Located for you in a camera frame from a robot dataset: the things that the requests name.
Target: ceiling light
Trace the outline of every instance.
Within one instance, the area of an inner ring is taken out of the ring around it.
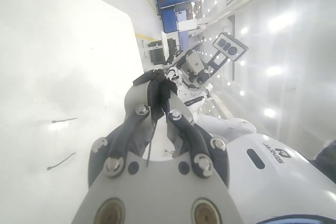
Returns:
[[[293,24],[295,21],[294,12],[286,12],[269,22],[269,27],[271,32],[278,32],[282,28]]]
[[[280,75],[280,74],[282,74],[282,72],[283,72],[283,69],[279,66],[273,66],[273,67],[270,67],[266,70],[266,73],[269,76]]]
[[[264,114],[268,117],[274,117],[275,116],[275,111],[272,110],[271,108],[268,108],[264,111]]]
[[[241,33],[242,34],[245,34],[246,32],[249,31],[249,28],[248,27],[244,27],[242,30],[241,30]]]

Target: metal bolt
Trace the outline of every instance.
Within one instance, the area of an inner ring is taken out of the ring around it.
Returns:
[[[192,123],[192,118],[189,115],[186,116],[186,119],[188,120],[189,123]]]
[[[102,147],[102,146],[107,146],[107,139],[104,137],[101,137],[99,139],[97,139],[91,147],[92,152],[94,153],[98,153],[98,150]]]
[[[210,145],[213,149],[217,148],[217,149],[221,149],[223,151],[225,151],[225,149],[226,149],[224,141],[222,139],[217,138],[217,137],[211,138]]]
[[[148,112],[147,108],[145,105],[139,105],[136,109],[136,113],[139,115],[146,114]]]
[[[124,165],[124,159],[123,158],[107,158],[104,163],[104,170],[105,173],[113,177],[117,175]]]
[[[210,170],[210,162],[206,158],[201,158],[198,162],[198,166],[202,170]]]
[[[173,120],[175,121],[180,120],[182,118],[182,114],[178,110],[171,110],[170,113],[173,116]]]
[[[199,168],[203,171],[204,177],[209,177],[212,174],[213,164],[207,155],[197,154],[193,161],[198,164]]]

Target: black cable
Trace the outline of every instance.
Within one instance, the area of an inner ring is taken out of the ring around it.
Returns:
[[[150,151],[151,151],[151,141],[152,141],[152,139],[153,139],[153,137],[154,137],[154,133],[155,133],[155,130],[156,130],[156,124],[157,124],[158,122],[157,122],[157,120],[156,120],[156,122],[155,122],[155,124],[154,124],[154,127],[153,127],[153,132],[152,132],[152,134],[151,134],[151,137],[150,137],[150,142],[149,142],[149,150],[148,150],[148,156],[147,156],[147,167],[148,167],[148,165],[149,165],[149,159],[150,159]]]

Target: white robot body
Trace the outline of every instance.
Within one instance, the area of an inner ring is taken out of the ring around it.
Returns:
[[[228,190],[246,224],[284,215],[336,219],[336,185],[297,151],[262,134],[239,137],[227,151]]]
[[[195,117],[195,122],[209,134],[223,137],[225,143],[243,135],[257,132],[256,127],[251,122],[241,118],[221,119],[199,114]]]

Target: white panel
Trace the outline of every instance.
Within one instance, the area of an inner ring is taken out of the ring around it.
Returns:
[[[197,28],[197,19],[190,19],[187,21],[182,21],[178,23],[178,28],[180,32],[185,30],[193,30]]]
[[[162,38],[162,46],[163,46],[163,55],[165,56],[165,59],[167,60],[169,57],[167,34],[165,34],[164,32],[161,32],[161,38]]]
[[[70,223],[90,146],[122,123],[125,93],[143,73],[131,20],[101,0],[0,7],[1,222]]]

